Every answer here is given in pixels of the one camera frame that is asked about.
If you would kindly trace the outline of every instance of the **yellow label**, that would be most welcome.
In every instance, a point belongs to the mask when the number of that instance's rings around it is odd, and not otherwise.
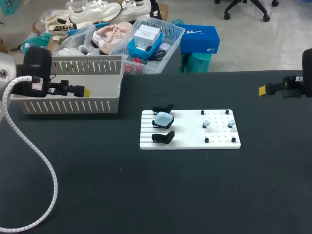
[[[259,88],[259,96],[265,95],[265,85],[263,85],[262,87]]]
[[[84,96],[85,98],[89,98],[89,97],[90,97],[90,94],[91,94],[91,90],[90,90],[90,89],[84,88],[83,96]]]

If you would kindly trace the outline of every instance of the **black table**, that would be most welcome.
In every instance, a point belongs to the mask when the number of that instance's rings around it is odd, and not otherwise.
[[[26,233],[310,234],[312,99],[259,97],[300,71],[128,76],[117,115],[10,113],[51,161],[59,196]],[[233,109],[239,150],[144,151],[141,111]],[[42,160],[0,124],[0,226],[46,211],[52,180]]]

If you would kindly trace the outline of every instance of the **scissors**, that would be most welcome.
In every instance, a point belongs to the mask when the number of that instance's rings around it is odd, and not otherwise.
[[[142,63],[144,63],[144,62],[148,62],[148,61],[162,61],[162,59],[165,57],[165,55],[166,55],[166,51],[164,51],[164,50],[159,50],[159,51],[157,51],[155,54],[154,54],[154,56],[152,57],[152,58],[150,58],[150,59],[147,59],[147,60],[143,60],[143,61],[141,61]]]

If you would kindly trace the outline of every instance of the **white shoe box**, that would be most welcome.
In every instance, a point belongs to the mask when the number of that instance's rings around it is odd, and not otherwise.
[[[146,50],[147,47],[153,46],[160,36],[160,29],[146,25],[141,25],[134,34],[135,46]]]

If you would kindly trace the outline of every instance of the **white basket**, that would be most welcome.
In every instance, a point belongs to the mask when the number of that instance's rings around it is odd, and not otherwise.
[[[161,32],[164,34],[162,42],[168,43],[171,45],[168,53],[163,58],[162,61],[149,61],[147,64],[140,64],[136,62],[132,62],[131,60],[134,57],[129,55],[128,51],[128,43],[133,38],[136,30],[144,24],[147,26],[151,26],[154,28],[160,28]],[[148,17],[139,17],[137,18],[136,22],[134,23],[132,30],[128,32],[123,39],[115,46],[112,50],[110,55],[120,55],[124,54],[126,56],[125,63],[124,63],[124,71],[132,74],[154,74],[154,73],[161,73],[164,67],[166,66],[167,62],[171,58],[171,56],[176,51],[177,47],[180,45],[182,35],[184,34],[185,29],[178,27],[172,23],[168,23],[162,20],[148,18]]]
[[[83,85],[90,97],[11,95],[13,103],[27,115],[117,113],[124,56],[52,56],[51,82],[68,80]]]

